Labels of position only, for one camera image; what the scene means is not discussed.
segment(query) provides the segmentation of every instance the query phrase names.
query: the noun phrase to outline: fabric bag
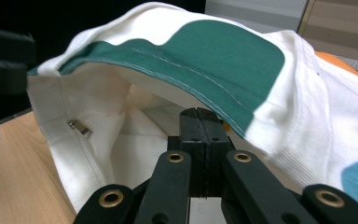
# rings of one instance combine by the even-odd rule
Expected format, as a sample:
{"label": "fabric bag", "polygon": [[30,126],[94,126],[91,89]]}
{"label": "fabric bag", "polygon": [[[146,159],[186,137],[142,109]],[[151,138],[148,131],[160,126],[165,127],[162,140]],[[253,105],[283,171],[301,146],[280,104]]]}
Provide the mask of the fabric bag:
{"label": "fabric bag", "polygon": [[[358,201],[358,76],[316,56],[292,31],[262,35],[146,3],[78,34],[28,80],[77,212],[100,187],[134,188],[149,178],[190,107],[216,113],[236,148],[260,155],[287,188],[322,183]],[[207,212],[204,223],[223,222],[214,215],[220,205],[193,203],[190,222]]]}

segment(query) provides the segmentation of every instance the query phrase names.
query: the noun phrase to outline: green fabric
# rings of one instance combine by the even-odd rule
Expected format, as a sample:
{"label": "green fabric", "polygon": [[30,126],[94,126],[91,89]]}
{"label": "green fabric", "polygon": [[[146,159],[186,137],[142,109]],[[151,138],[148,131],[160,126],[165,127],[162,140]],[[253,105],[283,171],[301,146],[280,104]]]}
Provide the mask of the green fabric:
{"label": "green fabric", "polygon": [[132,39],[95,42],[60,69],[85,62],[118,64],[164,80],[197,97],[241,136],[267,98],[284,56],[268,41],[221,21],[193,21],[162,46]]}

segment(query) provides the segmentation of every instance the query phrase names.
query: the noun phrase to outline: white bag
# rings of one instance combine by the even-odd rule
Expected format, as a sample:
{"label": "white bag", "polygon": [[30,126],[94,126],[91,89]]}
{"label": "white bag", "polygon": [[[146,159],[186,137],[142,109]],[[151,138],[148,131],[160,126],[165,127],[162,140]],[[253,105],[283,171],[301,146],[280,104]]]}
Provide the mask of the white bag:
{"label": "white bag", "polygon": [[[190,107],[215,112],[287,188],[322,183],[358,200],[358,77],[291,31],[146,3],[77,35],[30,71],[28,92],[76,211],[102,186],[149,178]],[[193,223],[208,217],[201,206],[220,210],[193,203]]]}

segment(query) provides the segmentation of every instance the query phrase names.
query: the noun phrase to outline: wooden surface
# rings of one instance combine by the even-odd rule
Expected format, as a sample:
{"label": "wooden surface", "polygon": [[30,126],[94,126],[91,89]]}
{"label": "wooden surface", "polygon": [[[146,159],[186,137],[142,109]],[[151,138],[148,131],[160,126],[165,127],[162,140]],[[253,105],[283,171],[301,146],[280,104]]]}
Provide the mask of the wooden surface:
{"label": "wooden surface", "polygon": [[0,125],[0,223],[73,223],[63,190],[34,113]]}

